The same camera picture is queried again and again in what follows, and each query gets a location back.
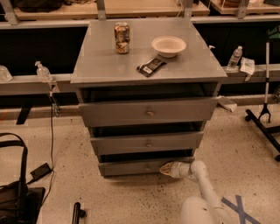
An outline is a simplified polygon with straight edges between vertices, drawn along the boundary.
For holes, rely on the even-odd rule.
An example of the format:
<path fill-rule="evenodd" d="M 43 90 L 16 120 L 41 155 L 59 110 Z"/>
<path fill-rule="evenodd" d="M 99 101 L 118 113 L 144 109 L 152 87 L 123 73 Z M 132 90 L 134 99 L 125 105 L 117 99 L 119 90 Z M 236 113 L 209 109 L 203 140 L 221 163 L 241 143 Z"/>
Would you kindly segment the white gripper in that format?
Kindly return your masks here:
<path fill-rule="evenodd" d="M 161 174 L 175 179 L 188 178 L 191 175 L 191 165 L 182 162 L 169 162 L 159 168 Z"/>

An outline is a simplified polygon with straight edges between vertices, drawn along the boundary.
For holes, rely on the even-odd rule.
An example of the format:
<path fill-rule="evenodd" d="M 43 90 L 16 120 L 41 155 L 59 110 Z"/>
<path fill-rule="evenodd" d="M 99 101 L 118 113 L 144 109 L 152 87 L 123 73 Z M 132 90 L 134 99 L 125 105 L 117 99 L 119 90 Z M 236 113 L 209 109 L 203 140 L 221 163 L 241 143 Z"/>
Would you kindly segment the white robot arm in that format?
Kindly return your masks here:
<path fill-rule="evenodd" d="M 174 179 L 188 178 L 199 186 L 200 196 L 188 197 L 183 202 L 180 224 L 233 224 L 201 160 L 194 160 L 190 164 L 169 162 L 161 166 L 159 171 Z"/>

